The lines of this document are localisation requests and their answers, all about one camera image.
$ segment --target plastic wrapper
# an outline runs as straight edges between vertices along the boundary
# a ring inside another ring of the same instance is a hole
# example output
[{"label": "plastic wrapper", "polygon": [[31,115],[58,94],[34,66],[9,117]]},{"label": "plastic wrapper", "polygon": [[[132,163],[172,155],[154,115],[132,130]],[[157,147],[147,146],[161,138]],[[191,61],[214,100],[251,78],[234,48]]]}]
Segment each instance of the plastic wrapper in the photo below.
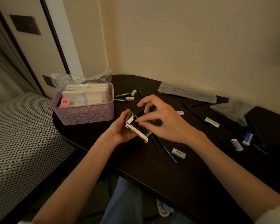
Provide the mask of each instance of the plastic wrapper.
[{"label": "plastic wrapper", "polygon": [[104,104],[112,100],[109,89],[112,72],[109,69],[91,78],[71,74],[52,74],[51,77],[62,96],[70,99],[70,106]]},{"label": "plastic wrapper", "polygon": [[247,126],[245,115],[255,106],[255,104],[243,102],[238,97],[233,97],[228,100],[228,103],[212,105],[211,109],[245,127]]},{"label": "plastic wrapper", "polygon": [[205,102],[209,102],[212,104],[217,103],[216,95],[213,95],[213,94],[210,94],[207,92],[203,92],[203,91],[199,91],[199,90],[195,90],[195,89],[185,88],[185,87],[170,84],[167,82],[161,83],[161,85],[158,89],[158,92],[178,95],[181,97],[186,97],[186,98],[190,98],[190,99],[198,100],[198,101],[205,101]]}]

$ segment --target blue jeans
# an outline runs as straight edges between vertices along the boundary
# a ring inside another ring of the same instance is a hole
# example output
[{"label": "blue jeans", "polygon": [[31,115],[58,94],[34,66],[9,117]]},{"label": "blue jeans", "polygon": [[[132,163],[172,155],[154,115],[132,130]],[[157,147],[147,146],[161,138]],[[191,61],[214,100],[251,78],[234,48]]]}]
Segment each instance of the blue jeans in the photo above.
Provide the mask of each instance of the blue jeans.
[{"label": "blue jeans", "polygon": [[[101,224],[143,224],[142,196],[141,189],[119,177]],[[175,211],[170,223],[194,224],[194,222]]]}]

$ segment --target perforated floral basket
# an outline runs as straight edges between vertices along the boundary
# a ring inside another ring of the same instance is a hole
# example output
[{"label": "perforated floral basket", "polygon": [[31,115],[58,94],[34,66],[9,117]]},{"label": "perforated floral basket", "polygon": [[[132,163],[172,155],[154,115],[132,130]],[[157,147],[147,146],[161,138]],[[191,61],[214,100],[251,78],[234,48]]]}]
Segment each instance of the perforated floral basket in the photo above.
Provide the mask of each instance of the perforated floral basket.
[{"label": "perforated floral basket", "polygon": [[114,88],[112,83],[109,83],[109,90],[112,94],[112,101],[109,103],[58,108],[57,104],[62,97],[62,93],[58,92],[49,107],[54,110],[64,125],[112,120],[114,118]]}]

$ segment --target black and white woven fabric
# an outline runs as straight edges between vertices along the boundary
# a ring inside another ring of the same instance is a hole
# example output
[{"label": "black and white woven fabric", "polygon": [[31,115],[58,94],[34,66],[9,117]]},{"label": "black and white woven fabric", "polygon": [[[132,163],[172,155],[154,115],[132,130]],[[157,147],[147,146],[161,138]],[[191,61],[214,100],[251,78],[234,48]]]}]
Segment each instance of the black and white woven fabric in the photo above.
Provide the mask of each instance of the black and white woven fabric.
[{"label": "black and white woven fabric", "polygon": [[50,101],[28,92],[0,104],[0,220],[75,150],[56,131]]}]

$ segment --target hand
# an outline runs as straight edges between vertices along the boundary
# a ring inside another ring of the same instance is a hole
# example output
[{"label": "hand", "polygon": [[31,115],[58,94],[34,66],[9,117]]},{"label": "hand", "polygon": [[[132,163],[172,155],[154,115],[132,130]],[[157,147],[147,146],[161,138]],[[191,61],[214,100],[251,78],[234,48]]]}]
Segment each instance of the hand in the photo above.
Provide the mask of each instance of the hand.
[{"label": "hand", "polygon": [[[179,143],[194,146],[195,139],[204,134],[188,124],[173,108],[156,95],[150,95],[143,98],[138,106],[142,107],[146,103],[145,115],[135,120],[139,125],[145,127],[157,136]],[[150,107],[156,106],[154,112],[149,112]],[[147,122],[148,120],[162,120],[162,126],[158,127]]]},{"label": "hand", "polygon": [[117,145],[128,142],[137,135],[125,127],[125,116],[129,113],[129,109],[121,113],[119,118],[115,120],[106,132],[111,134],[112,140],[115,141]]}]

